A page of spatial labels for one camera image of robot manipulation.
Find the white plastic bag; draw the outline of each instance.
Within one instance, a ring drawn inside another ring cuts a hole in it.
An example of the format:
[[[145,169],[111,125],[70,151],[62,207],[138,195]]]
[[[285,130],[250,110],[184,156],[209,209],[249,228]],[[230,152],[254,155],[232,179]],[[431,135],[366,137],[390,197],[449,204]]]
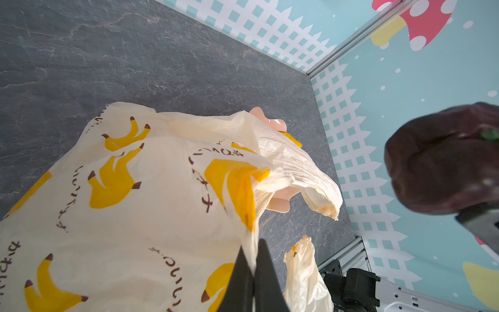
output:
[[[331,312],[333,302],[317,264],[315,247],[307,236],[284,255],[287,268],[284,300],[291,312]]]
[[[0,223],[2,311],[217,310],[240,246],[294,185],[336,218],[336,184],[246,112],[201,117],[117,102]]]

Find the mural wall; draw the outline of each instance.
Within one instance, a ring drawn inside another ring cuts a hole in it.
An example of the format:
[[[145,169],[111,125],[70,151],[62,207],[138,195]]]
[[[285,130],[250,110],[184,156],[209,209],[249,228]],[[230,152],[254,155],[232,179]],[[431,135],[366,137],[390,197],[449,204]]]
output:
[[[380,5],[373,1],[373,7]],[[499,310],[499,256],[454,216],[395,198],[384,145],[405,122],[499,104],[499,1],[420,0],[311,83],[352,227],[372,269],[418,292]]]
[[[300,71],[377,14],[372,0],[157,1]]]

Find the dark gray tabletop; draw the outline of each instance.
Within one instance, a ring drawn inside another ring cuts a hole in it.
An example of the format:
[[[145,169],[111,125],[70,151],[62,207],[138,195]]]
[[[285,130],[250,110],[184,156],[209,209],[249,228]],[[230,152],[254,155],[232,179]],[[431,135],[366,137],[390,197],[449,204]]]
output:
[[[156,1],[1,1],[0,40],[0,215],[115,101],[195,115],[260,106],[337,181],[305,74]],[[345,210],[339,219],[301,195],[289,213],[263,214],[281,287],[283,255],[303,235],[318,263],[354,239]]]

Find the white picket fence print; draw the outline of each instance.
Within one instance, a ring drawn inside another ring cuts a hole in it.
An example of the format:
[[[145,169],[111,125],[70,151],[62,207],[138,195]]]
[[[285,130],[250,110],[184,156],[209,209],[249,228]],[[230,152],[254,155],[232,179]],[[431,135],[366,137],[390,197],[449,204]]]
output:
[[[310,35],[313,25],[301,29],[303,17],[291,21],[291,7],[279,12],[278,0],[157,1],[301,71],[312,68],[337,46],[326,47],[329,39],[319,42],[320,32]]]
[[[400,217],[386,208],[393,198],[381,193],[380,187],[387,180],[377,178],[374,172],[381,163],[369,157],[376,147],[365,144],[370,132],[360,129],[365,117],[355,114],[361,103],[351,101],[356,90],[347,87],[352,77],[343,76],[347,65],[336,61],[311,82],[350,222],[365,242],[373,271],[413,289],[421,277],[407,270],[406,261],[414,257],[400,250],[399,241],[407,236],[393,229],[392,222]]]

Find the white dot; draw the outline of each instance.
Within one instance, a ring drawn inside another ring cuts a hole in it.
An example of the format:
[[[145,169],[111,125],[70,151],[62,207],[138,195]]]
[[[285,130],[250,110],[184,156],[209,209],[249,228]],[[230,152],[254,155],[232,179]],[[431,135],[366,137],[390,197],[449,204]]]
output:
[[[412,51],[419,51],[426,45],[426,38],[424,36],[417,36],[411,39],[409,42]]]
[[[440,7],[440,12],[442,12],[443,14],[452,13],[454,11],[454,8],[456,7],[457,2],[458,0],[445,0]]]
[[[428,0],[419,0],[412,6],[411,10],[409,11],[409,14],[414,17],[420,16],[421,14],[426,12],[429,6],[430,2]]]
[[[472,21],[472,20],[467,21],[467,22],[463,25],[463,27],[464,27],[464,28],[466,28],[466,29],[470,28],[471,26],[473,26],[473,21]]]
[[[391,1],[387,1],[385,3],[383,3],[382,5],[379,6],[379,8],[377,8],[376,10],[379,12],[379,11],[382,11],[384,10],[387,6],[389,6],[390,4],[392,4]]]

